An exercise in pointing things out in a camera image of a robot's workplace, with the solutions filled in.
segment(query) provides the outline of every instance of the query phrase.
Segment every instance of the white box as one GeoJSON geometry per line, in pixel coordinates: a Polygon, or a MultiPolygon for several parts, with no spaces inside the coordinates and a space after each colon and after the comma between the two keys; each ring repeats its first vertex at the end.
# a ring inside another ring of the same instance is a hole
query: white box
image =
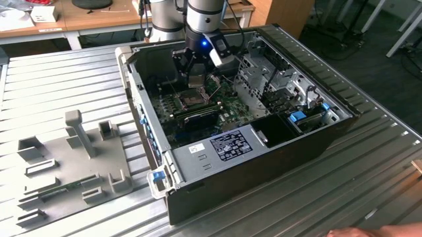
{"type": "Polygon", "coordinates": [[[56,22],[57,15],[55,6],[35,6],[31,12],[33,22],[56,22]]]}

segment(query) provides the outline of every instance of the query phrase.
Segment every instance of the warning label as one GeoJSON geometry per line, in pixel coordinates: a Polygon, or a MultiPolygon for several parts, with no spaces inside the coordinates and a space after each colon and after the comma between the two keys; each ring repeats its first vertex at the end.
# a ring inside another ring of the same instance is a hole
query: warning label
{"type": "Polygon", "coordinates": [[[216,139],[211,139],[211,144],[221,161],[234,159],[252,150],[240,131],[235,131],[216,139]]]}

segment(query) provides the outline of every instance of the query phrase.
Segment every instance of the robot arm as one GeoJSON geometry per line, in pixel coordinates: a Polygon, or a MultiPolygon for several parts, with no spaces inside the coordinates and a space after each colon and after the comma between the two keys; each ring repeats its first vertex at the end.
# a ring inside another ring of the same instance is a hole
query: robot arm
{"type": "Polygon", "coordinates": [[[215,67],[234,60],[231,48],[219,31],[224,9],[224,0],[187,0],[185,25],[184,17],[175,7],[175,0],[149,0],[152,8],[152,36],[149,41],[180,39],[183,28],[185,33],[185,48],[172,53],[175,65],[181,75],[188,76],[195,64],[204,64],[209,59],[215,67]]]}

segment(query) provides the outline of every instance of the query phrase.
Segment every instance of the white sticker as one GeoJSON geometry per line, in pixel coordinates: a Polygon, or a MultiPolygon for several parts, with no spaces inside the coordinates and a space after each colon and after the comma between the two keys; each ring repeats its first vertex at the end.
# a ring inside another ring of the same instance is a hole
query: white sticker
{"type": "Polygon", "coordinates": [[[39,32],[52,32],[52,31],[63,31],[63,29],[61,28],[51,28],[51,29],[39,30],[39,32]]]}
{"type": "Polygon", "coordinates": [[[204,149],[205,149],[204,145],[201,143],[199,143],[199,144],[189,147],[189,152],[191,152],[191,154],[193,154],[195,152],[199,152],[204,149]]]}

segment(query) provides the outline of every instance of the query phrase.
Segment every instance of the computer case side panel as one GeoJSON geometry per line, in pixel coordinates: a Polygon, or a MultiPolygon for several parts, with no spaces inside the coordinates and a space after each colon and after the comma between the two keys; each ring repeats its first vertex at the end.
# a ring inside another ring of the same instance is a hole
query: computer case side panel
{"type": "Polygon", "coordinates": [[[315,159],[358,117],[348,118],[270,153],[169,192],[169,224],[175,225],[315,159]]]}

